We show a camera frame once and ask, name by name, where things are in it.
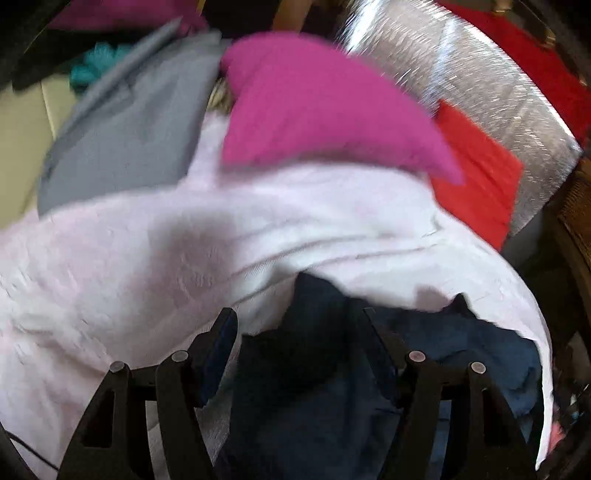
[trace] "gray cloth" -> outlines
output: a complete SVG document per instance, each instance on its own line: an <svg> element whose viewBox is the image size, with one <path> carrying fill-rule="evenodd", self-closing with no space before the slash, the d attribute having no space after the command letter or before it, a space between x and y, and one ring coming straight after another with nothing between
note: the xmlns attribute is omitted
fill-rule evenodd
<svg viewBox="0 0 591 480"><path fill-rule="evenodd" d="M143 39L76 105L46 156L39 215L187 174L228 43L218 32L174 41L178 24Z"/></svg>

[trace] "red cloth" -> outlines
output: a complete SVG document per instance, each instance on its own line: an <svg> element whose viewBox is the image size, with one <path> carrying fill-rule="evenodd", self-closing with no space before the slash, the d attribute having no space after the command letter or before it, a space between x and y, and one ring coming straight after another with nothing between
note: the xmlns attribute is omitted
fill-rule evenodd
<svg viewBox="0 0 591 480"><path fill-rule="evenodd" d="M591 92L548 50L506 18L458 5L442 4L492 39L532 79L573 135L582 143L591 127Z"/></svg>
<svg viewBox="0 0 591 480"><path fill-rule="evenodd" d="M435 198L497 250L509 223L523 165L456 108L441 102L435 118L454 151L466 180L453 185L431 178Z"/></svg>

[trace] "clothing pile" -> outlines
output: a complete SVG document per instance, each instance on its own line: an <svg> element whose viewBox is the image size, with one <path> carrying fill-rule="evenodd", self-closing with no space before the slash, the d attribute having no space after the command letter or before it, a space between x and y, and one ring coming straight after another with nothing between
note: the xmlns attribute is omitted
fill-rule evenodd
<svg viewBox="0 0 591 480"><path fill-rule="evenodd" d="M462 295L435 313L377 307L300 274L279 328L242 339L220 479L379 476L401 411L382 396L356 334L370 306L377 325L439 364L484 363L530 438L541 394L534 342L478 320ZM441 477L450 403L440 404L427 479Z"/></svg>
<svg viewBox="0 0 591 480"><path fill-rule="evenodd" d="M46 158L38 217L0 234L4 427L59 464L112 361L160 363L230 306L246 336L199 413L221 473L234 478L238 462L239 478L371 478L400 415L348 333L371 305L437 361L485 363L539 464L550 339L515 271L436 202L424 173L449 188L472 178L453 129L442 133L373 67L318 39L261 34L229 46L216 32L178 39L179 25L88 88ZM206 113L220 69L229 116ZM147 421L166 478L149 406Z"/></svg>

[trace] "teal fabric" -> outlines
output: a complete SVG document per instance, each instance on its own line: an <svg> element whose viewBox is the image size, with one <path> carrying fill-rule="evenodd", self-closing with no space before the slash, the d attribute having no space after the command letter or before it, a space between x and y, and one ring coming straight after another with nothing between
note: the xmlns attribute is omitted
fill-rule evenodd
<svg viewBox="0 0 591 480"><path fill-rule="evenodd" d="M84 92L113 65L125 57L132 45L119 45L113 48L108 43L97 43L82 57L82 62L74 65L70 72L70 87L77 93Z"/></svg>

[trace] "wicker basket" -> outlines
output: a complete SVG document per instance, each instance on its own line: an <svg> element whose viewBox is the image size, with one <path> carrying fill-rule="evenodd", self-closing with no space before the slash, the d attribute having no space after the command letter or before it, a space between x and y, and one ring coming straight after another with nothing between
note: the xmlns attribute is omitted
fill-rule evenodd
<svg viewBox="0 0 591 480"><path fill-rule="evenodd" d="M581 161L558 214L591 270L591 161Z"/></svg>

